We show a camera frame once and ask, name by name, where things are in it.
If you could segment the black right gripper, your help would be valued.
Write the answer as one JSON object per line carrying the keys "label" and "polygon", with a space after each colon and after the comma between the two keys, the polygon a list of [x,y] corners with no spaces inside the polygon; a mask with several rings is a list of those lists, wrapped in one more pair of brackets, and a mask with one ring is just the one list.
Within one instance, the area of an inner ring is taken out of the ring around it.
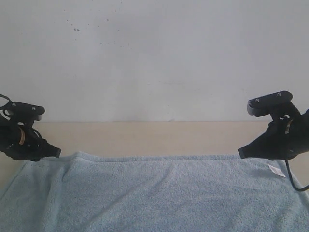
{"label": "black right gripper", "polygon": [[291,117],[267,112],[272,121],[267,130],[248,145],[238,149],[241,159],[290,160],[309,149],[309,112]]}

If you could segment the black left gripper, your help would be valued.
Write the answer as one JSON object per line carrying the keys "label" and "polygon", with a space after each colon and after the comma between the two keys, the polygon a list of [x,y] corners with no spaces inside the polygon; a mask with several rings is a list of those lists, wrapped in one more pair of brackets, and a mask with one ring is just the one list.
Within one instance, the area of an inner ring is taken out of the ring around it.
{"label": "black left gripper", "polygon": [[42,158],[59,158],[61,149],[55,147],[32,127],[0,120],[0,151],[14,160],[39,161]]}

